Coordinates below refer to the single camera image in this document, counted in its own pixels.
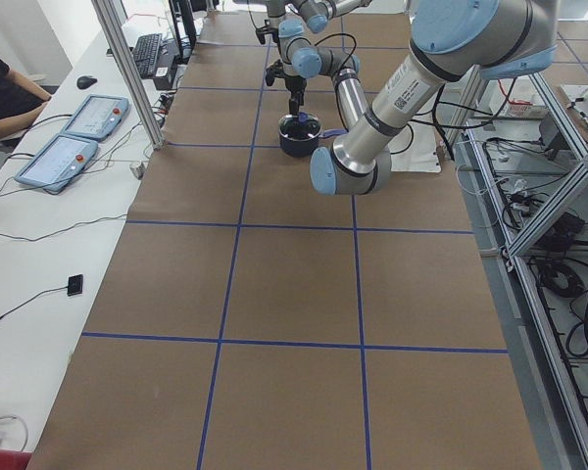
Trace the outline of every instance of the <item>black cable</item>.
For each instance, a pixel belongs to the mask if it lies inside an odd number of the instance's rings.
[[[341,71],[344,68],[344,65],[347,62],[349,62],[351,57],[353,57],[353,54],[355,53],[355,50],[357,49],[357,39],[355,38],[355,36],[353,34],[349,34],[347,32],[336,32],[334,34],[329,34],[328,36],[324,37],[323,39],[318,41],[315,45],[318,46],[323,41],[326,41],[327,39],[330,39],[332,37],[349,37],[353,40],[353,47],[351,48],[351,52],[349,52],[349,54],[346,56],[346,59],[344,59],[344,61],[342,61],[342,64],[340,64],[340,67],[338,69],[338,71]],[[344,115],[342,114],[342,108],[340,107],[340,99],[339,99],[337,92],[335,93],[335,107],[337,108],[337,114],[340,117],[340,122],[342,122],[342,127],[344,127],[346,130],[348,130],[348,126],[346,125],[346,122],[344,121]]]
[[[431,109],[431,120],[433,121],[433,126],[438,131],[438,134],[440,134],[440,137],[442,137],[442,142],[444,142],[444,146],[447,149],[449,158],[454,162],[455,153],[453,152],[453,146],[451,145],[451,142],[449,142],[449,139],[447,138],[447,133],[442,127],[442,124],[440,124],[440,121],[438,120],[438,105],[440,104],[440,100],[442,99],[442,94],[444,93],[445,86],[446,85],[442,85],[440,87],[440,89],[438,90],[438,94],[435,97],[435,101],[433,102],[433,108]]]
[[[410,142],[408,142],[408,145],[405,147],[405,149],[399,150],[398,152],[390,152],[390,155],[405,154],[408,150],[410,150],[410,147],[412,147],[412,144],[414,144],[414,139],[415,139],[414,128],[408,124],[407,129],[410,130]]]
[[[63,291],[64,289],[68,289],[68,286],[65,287],[58,287],[56,289],[48,289],[46,291],[42,291],[39,294],[36,294],[35,296],[31,297],[30,299],[28,299],[26,302],[23,302],[21,304],[19,304],[16,307],[11,308],[9,311],[7,311],[6,313],[3,313],[2,315],[0,315],[0,320],[2,320],[5,316],[7,316],[9,313],[13,313],[14,311],[16,311],[19,308],[22,308],[23,306],[30,304],[32,301],[34,301],[35,299],[37,299],[38,297],[44,295],[44,294],[48,294],[51,292],[58,292],[58,291]]]
[[[251,13],[251,2],[250,0],[246,0],[246,8],[248,8],[248,16],[251,18],[251,23],[253,24],[253,28],[255,30],[259,29],[257,24],[255,23],[255,19],[253,18],[253,14]]]
[[[34,154],[30,154],[30,153],[28,153],[28,152],[16,152],[15,154],[11,154],[11,155],[9,155],[9,157],[7,157],[7,160],[8,160],[8,159],[11,159],[11,158],[13,158],[13,157],[17,157],[17,156],[19,156],[19,155],[24,155],[25,157],[31,157],[31,158],[33,158],[33,157],[34,157]]]
[[[477,108],[472,108],[470,106],[464,106],[459,103],[452,103],[450,101],[441,101],[440,104],[447,105],[447,106],[455,106],[456,108],[462,108],[463,110],[473,111],[474,113],[480,113],[481,115],[493,116],[493,114],[488,111],[481,111],[481,110],[478,110]]]
[[[503,100],[503,104],[501,105],[501,108],[499,108],[499,110],[488,120],[483,121],[480,124],[476,124],[476,125],[447,125],[447,124],[440,124],[440,126],[444,129],[458,129],[458,130],[470,130],[470,129],[478,129],[480,127],[484,127],[488,124],[491,124],[492,122],[494,122],[495,120],[497,120],[499,118],[499,115],[503,112],[503,109],[505,108],[505,106],[509,103],[509,99],[510,96],[512,95],[512,91],[514,90],[514,86],[516,85],[516,78],[512,80],[512,84],[510,85],[510,90],[508,90],[508,94],[505,95],[505,100]],[[422,125],[429,125],[429,126],[433,126],[435,127],[434,124],[432,124],[431,122],[427,122],[425,120],[418,120],[418,119],[412,119],[412,122],[415,122],[417,124],[422,124]]]
[[[37,237],[37,238],[20,237],[20,236],[8,235],[6,233],[1,233],[1,232],[0,232],[0,237],[8,238],[8,239],[11,239],[11,240],[22,241],[22,242],[38,242],[39,240],[43,240],[45,238],[50,238],[50,237],[53,237],[55,235],[66,233],[66,232],[68,232],[70,230],[74,230],[75,228],[79,228],[79,227],[82,227],[82,226],[85,226],[85,225],[91,225],[91,224],[98,223],[98,222],[105,222],[105,221],[108,221],[108,220],[120,220],[123,217],[126,217],[126,214],[125,213],[123,213],[122,215],[118,215],[116,217],[100,217],[100,218],[97,218],[96,220],[90,220],[90,221],[87,221],[87,222],[77,222],[74,225],[69,226],[68,228],[62,228],[61,230],[56,230],[56,231],[54,231],[52,233],[48,233],[46,235],[42,235],[42,236]]]
[[[54,115],[54,116],[50,116],[50,117],[46,117],[42,120],[39,120],[37,122],[35,122],[33,125],[31,125],[29,128],[27,128],[24,133],[20,136],[17,137],[18,139],[23,139],[25,135],[27,135],[30,131],[32,131],[35,127],[37,127],[38,125],[43,124],[44,122],[47,122],[51,119],[56,119],[56,118],[71,118],[73,115]]]
[[[571,349],[570,344],[572,342],[573,335],[579,329],[580,326],[583,326],[584,341],[586,342],[586,349],[583,352],[575,352]],[[588,301],[586,302],[586,308],[584,309],[583,319],[579,323],[575,324],[568,332],[568,335],[566,336],[565,347],[566,347],[566,351],[570,355],[572,355],[573,357],[582,358],[582,357],[586,357],[588,355]]]
[[[134,125],[125,135],[123,135],[120,139],[118,139],[118,142],[116,142],[114,144],[114,146],[109,149],[107,152],[105,152],[104,154],[102,154],[100,157],[96,158],[96,159],[92,159],[91,161],[89,161],[89,163],[87,164],[86,168],[90,168],[93,165],[97,164],[98,162],[100,162],[102,159],[104,159],[105,157],[109,156],[107,158],[107,161],[105,162],[105,166],[100,168],[100,169],[94,169],[92,171],[82,171],[80,174],[76,175],[76,176],[71,176],[69,178],[65,178],[65,179],[60,179],[59,181],[53,181],[52,183],[48,183],[48,184],[43,184],[41,186],[30,186],[28,188],[21,188],[21,189],[16,189],[14,191],[10,191],[8,193],[4,193],[4,194],[0,194],[0,198],[3,198],[5,196],[11,196],[12,194],[16,194],[16,193],[22,193],[23,191],[33,191],[35,189],[45,189],[49,186],[53,186],[57,183],[63,183],[65,181],[71,181],[77,177],[79,177],[81,174],[92,174],[92,173],[97,173],[100,171],[104,171],[105,169],[107,169],[109,167],[109,163],[111,161],[111,158],[113,156],[113,154],[123,145],[125,145],[128,140],[130,140],[130,136],[132,135],[133,130],[135,130],[136,127],[140,126],[141,122],[137,123],[136,125]],[[10,179],[14,179],[14,177],[10,177],[7,180],[5,180],[5,182],[2,184],[2,187],[0,188],[0,192],[5,188],[7,182]]]

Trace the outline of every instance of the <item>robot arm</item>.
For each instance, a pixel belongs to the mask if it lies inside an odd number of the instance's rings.
[[[447,82],[473,66],[484,79],[541,71],[554,59],[559,0],[421,0],[410,55],[370,106],[355,70],[334,78],[349,132],[314,152],[322,194],[367,194],[389,179],[386,146]]]

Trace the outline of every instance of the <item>blue tape line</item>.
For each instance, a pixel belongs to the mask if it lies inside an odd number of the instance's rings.
[[[355,248],[355,277],[357,284],[357,310],[360,326],[360,362],[362,365],[362,400],[364,409],[364,431],[366,437],[366,465],[372,470],[372,450],[370,442],[370,416],[368,412],[368,370],[366,368],[366,334],[364,325],[364,300],[362,296],[362,271],[360,268],[360,241],[357,226],[357,204],[355,196],[351,196],[351,211],[353,213],[353,246]]]
[[[405,351],[410,353],[466,353],[466,354],[507,354],[508,350],[488,348],[436,348],[431,346],[379,346],[366,345],[369,351]]]
[[[588,69],[586,68],[586,65],[581,62],[581,59],[579,59],[579,56],[575,53],[575,51],[573,51],[572,47],[570,47],[568,45],[568,41],[566,39],[563,38],[563,36],[558,33],[558,36],[560,37],[560,39],[563,41],[563,43],[566,45],[566,47],[570,50],[570,53],[573,55],[573,57],[575,58],[575,60],[577,61],[577,63],[583,67],[583,69],[586,71],[586,73],[588,74]]]
[[[217,343],[227,345],[241,346],[278,346],[282,348],[315,348],[325,350],[361,350],[366,351],[397,351],[406,353],[468,353],[468,354],[508,354],[505,349],[488,349],[488,348],[445,348],[432,346],[391,346],[391,345],[352,345],[340,343],[313,343],[297,341],[270,341],[270,340],[238,340],[234,338],[222,340],[218,338],[195,338],[184,336],[164,336],[164,335],[137,335],[125,333],[102,333],[96,331],[84,331],[81,336],[86,338],[101,338],[111,340],[133,340],[133,341],[159,341],[159,342],[179,342],[179,343],[207,343],[216,345]]]
[[[314,227],[305,225],[270,225],[260,223],[244,223],[242,228],[257,228],[257,229],[270,229],[270,230],[329,230],[338,232],[350,232],[353,230],[351,227]]]
[[[134,225],[185,225],[189,227],[227,227],[235,228],[235,223],[208,223],[208,222],[169,222],[166,220],[127,220],[126,223],[132,223]]]
[[[259,129],[259,119],[262,110],[262,102],[264,98],[264,70],[268,68],[268,62],[270,59],[270,46],[271,42],[269,42],[268,47],[266,48],[266,60],[264,62],[264,69],[262,70],[262,84],[261,84],[261,91],[259,94],[259,103],[257,105],[257,112],[255,114],[255,127],[253,129],[253,139],[251,141],[251,152],[248,159],[248,166],[246,168],[246,179],[244,180],[244,192],[242,194],[242,202],[240,205],[239,210],[239,218],[237,221],[237,232],[235,233],[235,244],[233,246],[233,255],[231,257],[231,267],[228,272],[228,281],[226,285],[226,295],[224,297],[224,306],[222,307],[222,319],[220,321],[220,332],[218,335],[218,346],[216,347],[216,357],[214,359],[214,369],[212,371],[212,380],[209,387],[209,396],[207,398],[207,407],[205,409],[205,421],[203,422],[203,434],[201,437],[200,442],[200,449],[198,452],[198,461],[196,463],[196,470],[201,470],[203,466],[203,458],[205,455],[205,444],[207,442],[207,433],[209,431],[209,421],[211,417],[211,410],[212,404],[214,400],[214,390],[216,388],[216,379],[218,377],[218,368],[220,365],[220,356],[221,356],[221,349],[222,349],[222,339],[224,337],[224,328],[226,326],[226,317],[228,315],[228,303],[230,299],[231,288],[233,284],[233,275],[235,273],[235,263],[237,261],[237,251],[239,249],[239,238],[240,233],[242,231],[242,219],[244,217],[244,209],[246,206],[246,197],[248,194],[248,184],[250,181],[251,176],[251,169],[253,164],[253,157],[255,153],[255,143],[257,142],[257,133]]]
[[[263,341],[263,340],[235,340],[225,339],[223,343],[228,345],[243,346],[278,346],[282,348],[318,348],[328,350],[359,350],[359,345],[340,345],[337,343],[306,343],[296,341]]]
[[[183,336],[156,336],[156,335],[131,335],[121,333],[96,333],[83,331],[85,338],[105,338],[114,340],[140,340],[140,341],[167,341],[180,343],[209,343],[216,344],[218,340],[213,338],[190,338]]]
[[[217,222],[190,222],[181,220],[127,220],[126,223],[142,224],[142,225],[186,225],[199,227],[240,227],[240,228],[254,228],[254,229],[268,229],[268,230],[327,230],[348,232],[352,231],[353,227],[322,227],[322,226],[306,226],[306,225],[273,225],[261,223],[217,223]],[[385,233],[419,233],[423,235],[473,235],[473,232],[468,230],[435,230],[435,229],[412,229],[412,228],[371,228],[358,227],[359,232],[385,232]]]
[[[180,142],[168,142],[171,147],[194,147],[205,149],[280,149],[278,145],[235,145],[235,144],[190,144]]]
[[[428,228],[374,228],[362,227],[358,228],[360,232],[391,232],[391,233],[421,233],[429,235],[473,235],[471,230],[444,230],[444,229],[428,229]]]

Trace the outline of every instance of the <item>cable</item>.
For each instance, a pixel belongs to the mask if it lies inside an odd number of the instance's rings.
[[[582,352],[575,352],[572,350],[570,344],[572,343],[573,335],[581,326],[583,326],[584,341],[586,342],[586,348]],[[565,347],[566,347],[566,351],[570,355],[572,355],[573,357],[583,358],[588,355],[588,301],[586,302],[586,307],[584,308],[583,318],[581,319],[581,321],[579,321],[579,323],[575,324],[568,332],[568,335],[566,336]]]
[[[24,155],[25,157],[34,157],[34,154],[30,154],[28,152],[16,152],[15,154],[10,154],[9,157],[7,157],[7,160],[13,158],[13,157],[17,157],[19,155]]]
[[[68,289],[68,286],[64,286],[64,287],[57,287],[56,289],[47,289],[45,291],[41,291],[39,294],[35,294],[33,297],[31,297],[30,299],[28,299],[25,302],[22,302],[21,304],[19,304],[18,306],[15,306],[13,308],[11,308],[9,311],[7,311],[6,313],[3,313],[2,315],[0,315],[0,320],[2,320],[5,316],[7,316],[9,313],[13,313],[14,311],[16,311],[19,308],[22,308],[23,306],[30,304],[32,301],[34,301],[35,299],[37,299],[38,297],[44,295],[44,294],[49,294],[51,292],[59,292],[59,291],[63,291],[64,289]]]
[[[346,56],[344,61],[342,61],[342,64],[340,64],[340,67],[338,68],[338,71],[341,71],[342,69],[344,69],[344,66],[346,65],[346,63],[349,62],[349,60],[353,57],[353,54],[355,54],[355,51],[357,49],[357,39],[355,38],[355,36],[353,34],[349,34],[348,32],[336,32],[336,33],[329,34],[328,36],[324,37],[323,39],[318,41],[315,44],[315,46],[320,45],[322,42],[324,42],[327,39],[330,39],[332,37],[348,37],[353,41],[353,46],[351,47],[351,52],[348,53],[348,55]],[[348,126],[346,125],[346,122],[344,121],[344,115],[342,115],[342,108],[340,107],[340,99],[339,99],[337,92],[335,93],[335,107],[337,108],[337,114],[340,116],[340,122],[342,122],[342,127],[344,127],[345,129],[348,129]]]
[[[22,424],[24,428],[24,443],[20,448],[20,452],[24,452],[24,449],[28,444],[28,426],[26,426],[26,422],[20,416],[15,414],[5,414],[3,416],[0,416],[0,425],[3,424],[4,421],[18,421],[20,424]]]
[[[259,29],[257,24],[255,23],[255,19],[253,18],[253,14],[251,13],[251,2],[250,0],[246,0],[246,8],[248,8],[248,16],[251,18],[251,23],[253,24],[253,28],[255,30]]]
[[[506,97],[506,100],[503,100],[503,104],[501,105],[501,108],[499,108],[499,110],[491,118],[489,118],[488,120],[485,120],[482,123],[476,124],[476,125],[447,125],[447,124],[440,124],[440,126],[442,128],[444,128],[444,129],[470,130],[470,129],[478,129],[480,127],[484,127],[484,126],[486,126],[488,124],[491,124],[492,122],[494,122],[495,120],[497,120],[499,118],[499,115],[503,112],[503,109],[508,104],[507,98],[512,93],[512,90],[514,89],[515,84],[516,84],[516,78],[514,80],[512,80],[512,85],[510,86],[510,91],[508,92],[508,95]],[[415,122],[417,124],[429,125],[429,126],[435,127],[434,124],[432,124],[431,122],[427,122],[425,120],[412,119],[412,122]]]
[[[120,220],[121,218],[126,217],[126,214],[123,213],[122,215],[118,215],[115,217],[100,217],[97,218],[95,220],[90,220],[90,221],[86,221],[86,222],[77,222],[74,225],[69,226],[68,228],[62,228],[60,230],[54,231],[52,233],[48,233],[46,235],[42,235],[40,237],[36,237],[36,238],[28,238],[28,237],[21,237],[21,236],[16,236],[16,235],[8,235],[6,233],[2,233],[0,232],[0,237],[4,237],[4,238],[8,238],[11,240],[17,240],[17,241],[22,241],[22,242],[38,242],[40,240],[43,240],[45,238],[50,238],[53,237],[55,235],[59,235],[62,233],[66,233],[69,232],[70,230],[74,230],[75,228],[79,228],[85,225],[91,225],[94,223],[98,223],[98,222],[105,222],[108,220]]]
[[[27,128],[20,137],[17,137],[17,138],[19,140],[22,140],[24,138],[24,136],[27,135],[29,132],[31,132],[35,127],[37,127],[37,126],[39,126],[49,120],[56,119],[56,118],[71,118],[72,116],[73,115],[54,115],[54,116],[46,117],[42,120],[35,122],[33,125],[31,125],[29,128]]]
[[[449,158],[454,162],[455,153],[453,152],[453,146],[451,145],[451,142],[449,142],[449,139],[447,138],[447,133],[440,124],[440,121],[438,120],[438,105],[440,104],[440,100],[442,99],[442,93],[444,93],[445,86],[446,85],[442,85],[440,87],[435,97],[435,101],[433,102],[433,108],[431,109],[431,120],[433,121],[433,126],[438,131],[438,134],[440,134],[440,137],[442,137],[442,142],[444,142],[444,146],[446,147],[447,152],[449,153]]]
[[[405,149],[399,150],[398,152],[390,152],[390,155],[405,154],[408,150],[410,150],[410,147],[412,147],[412,144],[414,144],[414,139],[415,139],[414,128],[408,124],[407,129],[410,130],[410,142],[408,142],[408,145],[405,147]]]

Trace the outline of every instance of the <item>label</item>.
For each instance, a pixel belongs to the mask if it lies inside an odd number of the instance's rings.
[[[429,91],[430,86],[418,79],[416,71],[410,70],[407,64],[402,64],[392,75],[386,88],[394,107],[401,113],[408,114]]]
[[[401,78],[403,78],[408,72],[408,65],[403,63],[398,70],[394,72],[392,77],[388,80],[385,85],[388,91],[392,91],[399,84]]]

